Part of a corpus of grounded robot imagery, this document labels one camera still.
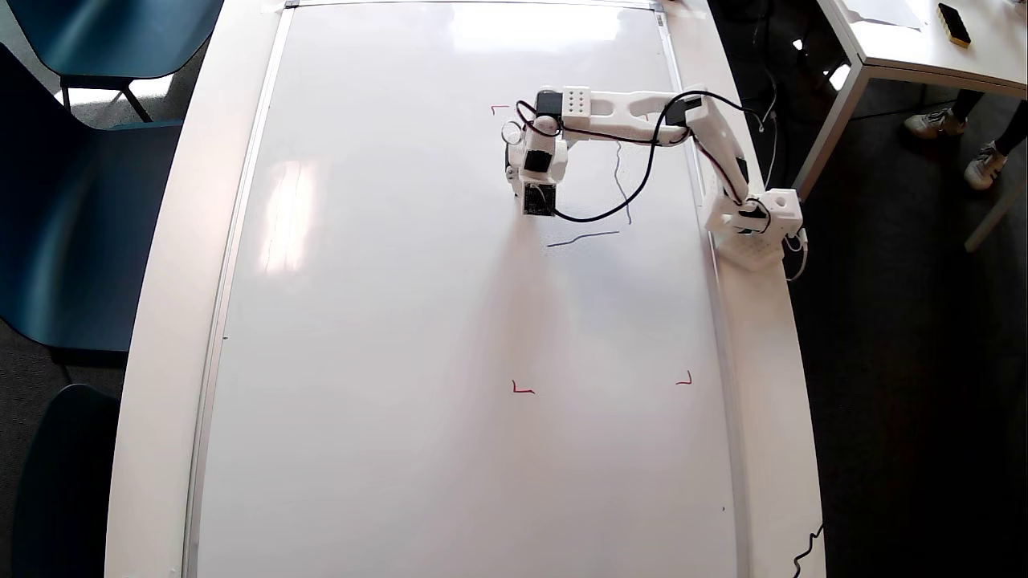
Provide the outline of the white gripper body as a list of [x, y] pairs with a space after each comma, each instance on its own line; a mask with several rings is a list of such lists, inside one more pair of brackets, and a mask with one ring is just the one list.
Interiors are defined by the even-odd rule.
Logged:
[[568, 143], [561, 122], [553, 116], [538, 116], [518, 124], [506, 123], [506, 178], [515, 195], [528, 185], [557, 185], [568, 164]]

